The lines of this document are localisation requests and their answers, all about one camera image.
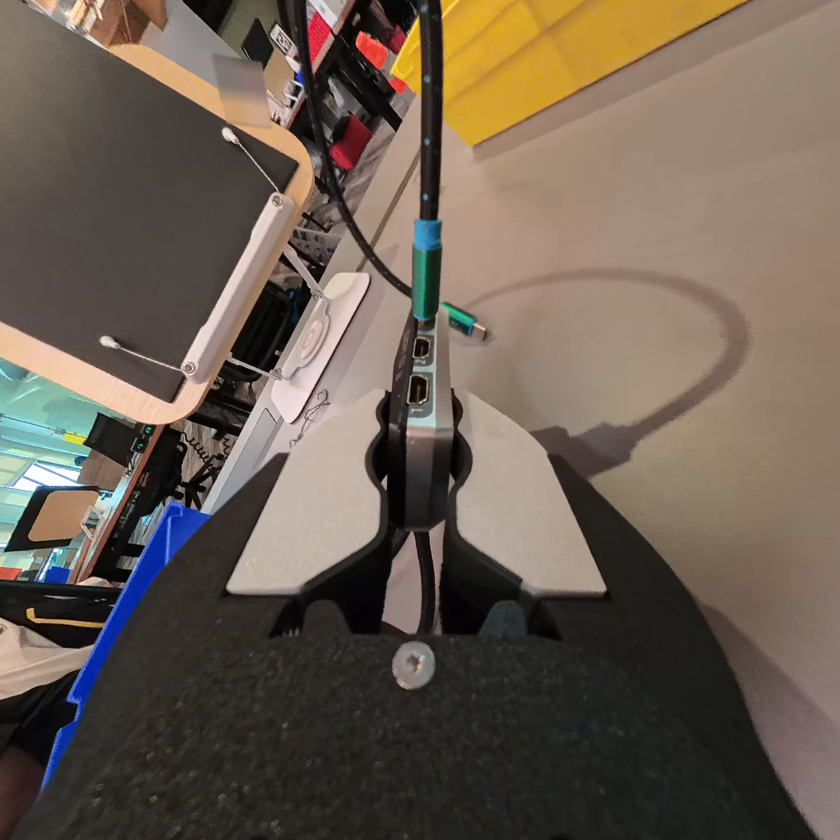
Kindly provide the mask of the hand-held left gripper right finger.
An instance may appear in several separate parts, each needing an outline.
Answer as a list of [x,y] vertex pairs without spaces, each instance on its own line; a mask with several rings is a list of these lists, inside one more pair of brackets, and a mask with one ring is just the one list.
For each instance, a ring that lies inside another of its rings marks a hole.
[[493,608],[526,624],[554,602],[600,602],[607,586],[546,450],[469,392],[455,394],[451,488],[444,520],[439,622],[478,634]]

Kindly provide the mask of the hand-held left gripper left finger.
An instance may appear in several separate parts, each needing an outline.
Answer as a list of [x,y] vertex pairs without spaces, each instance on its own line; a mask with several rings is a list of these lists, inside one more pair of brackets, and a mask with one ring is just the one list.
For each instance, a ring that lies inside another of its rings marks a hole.
[[376,388],[307,432],[280,468],[226,584],[305,611],[333,602],[352,633],[378,634],[392,569],[383,480],[390,393]]

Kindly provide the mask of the silver hdmi hub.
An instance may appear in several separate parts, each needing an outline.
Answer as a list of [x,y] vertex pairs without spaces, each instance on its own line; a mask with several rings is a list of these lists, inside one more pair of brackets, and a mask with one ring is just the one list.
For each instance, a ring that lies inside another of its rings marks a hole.
[[455,440],[449,316],[408,316],[397,346],[387,415],[387,495],[391,519],[427,532],[445,519]]

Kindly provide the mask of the blue plastic bin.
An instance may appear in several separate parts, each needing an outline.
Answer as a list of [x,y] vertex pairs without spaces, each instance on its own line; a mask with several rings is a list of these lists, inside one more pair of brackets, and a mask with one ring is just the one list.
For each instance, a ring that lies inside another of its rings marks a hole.
[[122,588],[108,621],[100,631],[97,642],[68,692],[67,702],[72,706],[72,718],[57,732],[41,790],[46,788],[69,748],[103,664],[131,614],[143,600],[157,575],[208,519],[209,514],[184,507],[179,502],[167,503],[154,532],[143,547],[127,583]]

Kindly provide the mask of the yellow plastic bin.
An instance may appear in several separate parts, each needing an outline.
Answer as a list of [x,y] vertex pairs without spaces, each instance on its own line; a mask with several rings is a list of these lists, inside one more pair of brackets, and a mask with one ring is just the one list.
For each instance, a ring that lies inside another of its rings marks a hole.
[[444,122],[475,147],[741,5],[442,2]]

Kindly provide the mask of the brown backed chair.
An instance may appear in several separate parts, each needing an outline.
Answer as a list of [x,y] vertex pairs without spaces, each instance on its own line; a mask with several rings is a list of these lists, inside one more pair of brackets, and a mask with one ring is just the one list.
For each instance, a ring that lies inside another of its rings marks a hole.
[[88,510],[100,498],[95,486],[42,486],[34,491],[10,535],[6,553],[65,548],[82,532]]

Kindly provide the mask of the black board with wooden rim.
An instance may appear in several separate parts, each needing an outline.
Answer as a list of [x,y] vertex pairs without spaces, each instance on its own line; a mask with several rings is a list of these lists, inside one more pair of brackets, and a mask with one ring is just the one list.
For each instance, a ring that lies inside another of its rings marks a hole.
[[[204,382],[179,364],[272,191],[295,204]],[[112,51],[2,2],[2,358],[154,425],[192,414],[245,326],[313,188],[302,144],[231,124],[215,87],[142,46]]]

